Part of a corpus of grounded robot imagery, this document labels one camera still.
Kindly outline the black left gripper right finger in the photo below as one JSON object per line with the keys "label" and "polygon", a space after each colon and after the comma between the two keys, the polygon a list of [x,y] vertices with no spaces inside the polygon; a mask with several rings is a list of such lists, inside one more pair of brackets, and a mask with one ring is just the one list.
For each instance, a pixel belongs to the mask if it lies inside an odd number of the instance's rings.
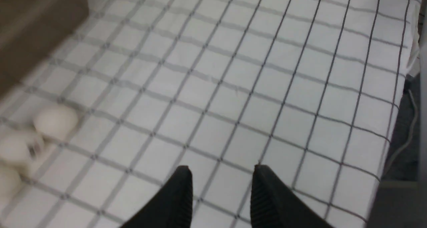
{"label": "black left gripper right finger", "polygon": [[252,228],[331,228],[267,165],[256,165],[250,199]]}

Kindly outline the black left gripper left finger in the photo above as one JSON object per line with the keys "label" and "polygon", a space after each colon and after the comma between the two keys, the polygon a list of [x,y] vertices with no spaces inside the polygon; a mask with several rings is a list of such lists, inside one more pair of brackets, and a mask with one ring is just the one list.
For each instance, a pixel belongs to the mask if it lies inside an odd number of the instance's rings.
{"label": "black left gripper left finger", "polygon": [[122,228],[189,228],[193,214],[192,172],[181,165]]}

